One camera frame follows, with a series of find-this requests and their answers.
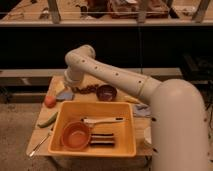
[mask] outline cucumber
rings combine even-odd
[[[45,128],[45,127],[50,126],[52,123],[55,122],[57,115],[58,115],[58,112],[54,113],[46,122],[41,123],[41,124],[37,124],[37,126],[39,128]]]

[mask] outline bowl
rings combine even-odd
[[[81,121],[68,123],[61,135],[62,145],[70,151],[80,151],[87,147],[91,138],[88,125]]]
[[[102,85],[98,87],[96,91],[96,96],[100,101],[114,101],[117,95],[116,88],[112,87],[111,85]]]

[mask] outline utensil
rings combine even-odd
[[[98,124],[98,123],[115,123],[115,122],[123,122],[125,119],[122,117],[108,117],[101,119],[92,119],[92,118],[82,118],[81,121],[87,124]]]
[[[61,135],[61,144],[70,151],[80,151],[87,147],[91,138],[90,127],[81,122],[68,123]]]
[[[32,157],[34,156],[35,152],[40,148],[40,146],[49,138],[53,130],[52,128],[48,131],[47,135],[34,147],[34,149],[30,152],[29,156]]]

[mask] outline tomato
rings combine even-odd
[[[56,105],[56,98],[54,96],[46,96],[44,104],[48,108],[53,108]]]

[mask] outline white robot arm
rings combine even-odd
[[[150,105],[153,171],[209,171],[209,143],[205,106],[189,82],[160,82],[95,61],[84,45],[67,53],[65,83],[73,86],[91,74]]]

